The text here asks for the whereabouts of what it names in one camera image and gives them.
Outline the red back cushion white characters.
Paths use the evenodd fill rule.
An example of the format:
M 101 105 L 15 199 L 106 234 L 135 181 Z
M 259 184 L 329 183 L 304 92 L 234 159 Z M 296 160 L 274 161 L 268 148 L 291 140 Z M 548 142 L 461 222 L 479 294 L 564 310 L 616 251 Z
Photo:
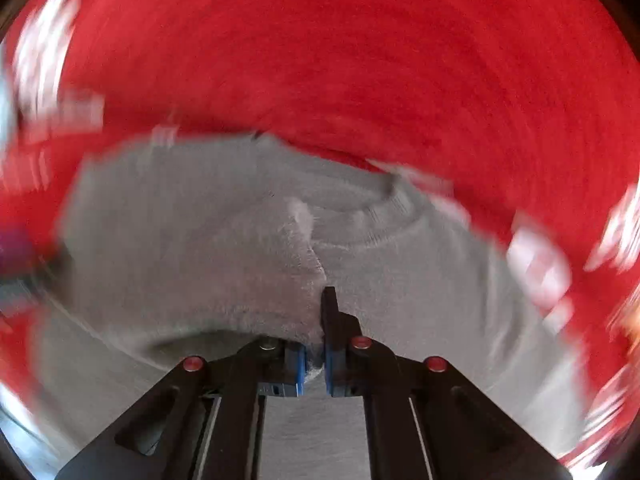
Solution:
M 639 264 L 639 63 L 601 0 L 32 0 L 6 37 L 12 221 L 126 134 L 271 131 L 439 177 L 486 231 Z

